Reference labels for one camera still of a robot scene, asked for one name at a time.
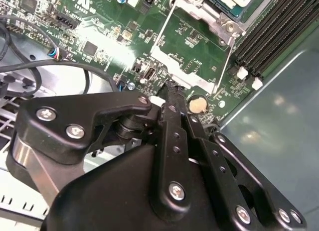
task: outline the silver screw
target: silver screw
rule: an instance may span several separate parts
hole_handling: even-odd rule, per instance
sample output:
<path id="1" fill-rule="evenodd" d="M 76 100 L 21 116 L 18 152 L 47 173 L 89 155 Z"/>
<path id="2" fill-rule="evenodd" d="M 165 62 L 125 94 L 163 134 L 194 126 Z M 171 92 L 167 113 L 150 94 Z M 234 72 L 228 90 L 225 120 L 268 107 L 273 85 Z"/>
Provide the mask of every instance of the silver screw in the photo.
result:
<path id="1" fill-rule="evenodd" d="M 249 216 L 247 210 L 245 210 L 245 209 L 244 209 L 243 207 L 241 207 L 241 206 L 237 206 L 237 207 L 236 207 L 236 213 L 237 213 L 239 219 L 240 219 L 243 223 L 245 223 L 245 224 L 247 224 L 247 225 L 250 224 L 250 216 Z"/>
<path id="2" fill-rule="evenodd" d="M 173 105 L 170 105 L 168 108 L 174 113 L 177 112 L 176 108 Z"/>
<path id="3" fill-rule="evenodd" d="M 226 30 L 228 32 L 233 32 L 234 31 L 234 25 L 233 24 L 228 24 L 226 25 Z"/>
<path id="4" fill-rule="evenodd" d="M 171 183 L 169 185 L 169 193 L 175 200 L 183 200 L 185 198 L 184 189 L 177 183 Z"/>
<path id="5" fill-rule="evenodd" d="M 223 143 L 226 142 L 225 138 L 223 138 L 221 135 L 218 136 L 218 139 L 219 139 L 221 142 L 223 142 Z"/>
<path id="6" fill-rule="evenodd" d="M 141 103 L 143 103 L 143 104 L 147 104 L 147 103 L 148 103 L 148 101 L 146 100 L 145 97 L 139 97 L 139 101 L 140 101 Z"/>
<path id="7" fill-rule="evenodd" d="M 225 46 L 225 45 L 226 45 L 225 41 L 222 40 L 222 39 L 219 39 L 219 40 L 218 40 L 218 44 L 219 44 L 220 46 Z"/>
<path id="8" fill-rule="evenodd" d="M 191 116 L 190 119 L 191 119 L 193 122 L 198 122 L 197 118 L 194 117 L 194 116 Z"/>
<path id="9" fill-rule="evenodd" d="M 135 86 L 135 83 L 128 83 L 128 89 L 130 90 L 130 91 L 132 91 L 132 90 L 134 90 L 135 88 L 136 88 L 136 86 Z"/>
<path id="10" fill-rule="evenodd" d="M 290 214 L 299 224 L 301 224 L 301 219 L 300 219 L 299 215 L 295 211 L 291 210 Z"/>
<path id="11" fill-rule="evenodd" d="M 286 223 L 290 223 L 290 218 L 284 210 L 279 209 L 279 215 Z"/>
<path id="12" fill-rule="evenodd" d="M 66 134 L 73 139 L 81 139 L 84 137 L 84 129 L 79 125 L 70 125 L 66 128 Z"/>
<path id="13" fill-rule="evenodd" d="M 52 121 L 56 118 L 56 114 L 54 112 L 54 110 L 49 109 L 49 108 L 41 108 L 36 112 L 36 116 L 40 119 L 40 120 L 44 120 L 44 121 Z"/>

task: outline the mounting hole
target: mounting hole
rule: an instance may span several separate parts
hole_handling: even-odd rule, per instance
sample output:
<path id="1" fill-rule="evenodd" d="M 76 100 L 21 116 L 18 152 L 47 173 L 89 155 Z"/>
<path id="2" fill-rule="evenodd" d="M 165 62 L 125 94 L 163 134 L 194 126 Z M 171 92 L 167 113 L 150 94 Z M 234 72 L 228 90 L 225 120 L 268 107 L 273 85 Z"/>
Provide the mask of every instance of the mounting hole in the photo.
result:
<path id="1" fill-rule="evenodd" d="M 168 106 L 168 108 L 174 113 L 177 112 L 176 108 L 173 105 Z"/>
<path id="2" fill-rule="evenodd" d="M 219 139 L 221 142 L 223 142 L 223 143 L 226 142 L 225 138 L 223 138 L 221 135 L 218 136 L 218 139 Z"/>
<path id="3" fill-rule="evenodd" d="M 177 146 L 173 147 L 173 151 L 177 154 L 180 153 L 180 149 Z"/>
<path id="4" fill-rule="evenodd" d="M 197 118 L 196 117 L 194 117 L 194 116 L 190 116 L 190 119 L 193 121 L 193 122 L 198 122 L 198 120 L 197 120 Z"/>
<path id="5" fill-rule="evenodd" d="M 221 172 L 226 173 L 226 169 L 224 167 L 220 166 L 219 169 Z"/>
<path id="6" fill-rule="evenodd" d="M 179 134 L 178 134 L 177 132 L 174 133 L 174 137 L 175 137 L 176 139 L 179 139 L 179 138 L 180 138 L 180 136 L 179 136 Z"/>
<path id="7" fill-rule="evenodd" d="M 34 61 L 36 59 L 36 57 L 33 54 L 31 54 L 30 59 Z"/>

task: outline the black connector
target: black connector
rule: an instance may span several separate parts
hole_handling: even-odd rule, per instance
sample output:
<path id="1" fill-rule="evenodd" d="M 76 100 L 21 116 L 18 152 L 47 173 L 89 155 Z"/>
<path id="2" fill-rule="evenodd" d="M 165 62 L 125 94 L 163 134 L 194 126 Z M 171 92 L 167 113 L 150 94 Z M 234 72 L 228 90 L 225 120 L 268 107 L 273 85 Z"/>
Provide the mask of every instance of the black connector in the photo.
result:
<path id="1" fill-rule="evenodd" d="M 70 28 L 70 29 L 75 29 L 80 23 L 79 20 L 73 19 L 70 16 L 63 13 L 55 14 L 54 18 L 59 25 L 61 25 L 62 27 Z"/>
<path id="2" fill-rule="evenodd" d="M 135 62 L 133 65 L 132 71 L 139 73 L 141 71 L 141 69 L 142 69 L 141 64 L 138 62 Z"/>

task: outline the metal bracket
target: metal bracket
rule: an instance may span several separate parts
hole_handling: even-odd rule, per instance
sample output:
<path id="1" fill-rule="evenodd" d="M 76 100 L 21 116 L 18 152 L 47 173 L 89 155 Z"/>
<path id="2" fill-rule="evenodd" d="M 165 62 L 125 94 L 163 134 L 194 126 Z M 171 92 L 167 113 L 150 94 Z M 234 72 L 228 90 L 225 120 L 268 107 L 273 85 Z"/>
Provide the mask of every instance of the metal bracket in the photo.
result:
<path id="1" fill-rule="evenodd" d="M 104 93 L 36 98 L 24 102 L 16 118 L 17 136 L 61 164 L 80 163 L 120 116 L 146 115 L 152 104 L 141 93 Z"/>

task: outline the cable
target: cable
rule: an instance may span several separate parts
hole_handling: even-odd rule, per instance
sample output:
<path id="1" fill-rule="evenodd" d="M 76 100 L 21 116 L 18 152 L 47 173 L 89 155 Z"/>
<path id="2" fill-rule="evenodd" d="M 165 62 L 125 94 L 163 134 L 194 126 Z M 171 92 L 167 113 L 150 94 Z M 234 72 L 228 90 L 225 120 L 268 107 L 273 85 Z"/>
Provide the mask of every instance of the cable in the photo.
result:
<path id="1" fill-rule="evenodd" d="M 91 73 L 99 76 L 103 80 L 106 80 L 110 83 L 110 86 L 113 90 L 113 92 L 118 92 L 119 89 L 117 88 L 113 78 L 104 72 L 103 70 L 93 67 L 88 64 L 82 64 L 82 63 L 75 63 L 71 61 L 55 61 L 53 59 L 47 59 L 47 60 L 40 60 L 40 61 L 32 61 L 28 62 L 26 64 L 21 63 L 21 64 L 16 64 L 16 65 L 9 65 L 9 66 L 2 66 L 0 67 L 0 73 L 6 73 L 9 71 L 16 71 L 16 70 L 21 70 L 25 68 L 34 68 L 34 67 L 41 67 L 41 66 L 49 66 L 49 65 L 63 65 L 63 66 L 71 66 L 71 67 L 77 67 L 77 68 L 82 68 L 84 70 L 88 70 Z"/>
<path id="2" fill-rule="evenodd" d="M 14 44 L 13 40 L 11 41 L 10 44 L 10 48 L 11 50 L 15 53 L 15 55 L 23 62 L 23 63 L 29 63 L 30 60 L 27 59 L 27 57 L 25 57 L 20 50 L 18 50 L 18 48 L 16 47 L 16 45 Z M 11 96 L 11 97 L 29 97 L 32 96 L 34 93 L 36 93 L 40 87 L 42 86 L 42 77 L 41 74 L 39 72 L 39 70 L 37 68 L 29 68 L 30 73 L 32 74 L 32 76 L 34 77 L 34 81 L 35 81 L 35 89 L 30 91 L 30 92 L 13 92 L 13 91 L 7 91 L 7 95 Z"/>
<path id="3" fill-rule="evenodd" d="M 84 77 L 85 77 L 85 87 L 83 90 L 83 94 L 87 94 L 90 88 L 90 75 L 89 75 L 89 71 L 83 69 L 84 71 Z"/>
<path id="4" fill-rule="evenodd" d="M 5 14 L 5 15 L 0 15 L 0 19 L 11 19 L 11 20 L 23 22 L 23 23 L 29 25 L 30 27 L 36 29 L 39 33 L 41 33 L 52 44 L 52 46 L 54 48 L 58 47 L 58 45 L 52 40 L 52 38 L 49 35 L 47 35 L 39 26 L 29 22 L 28 20 L 26 20 L 24 18 L 20 18 L 20 17 L 14 16 L 14 15 Z"/>
<path id="5" fill-rule="evenodd" d="M 4 35 L 4 46 L 0 52 L 0 61 L 1 61 L 8 51 L 9 44 L 11 42 L 11 37 L 10 37 L 9 31 L 1 22 L 0 22 L 0 30 Z"/>

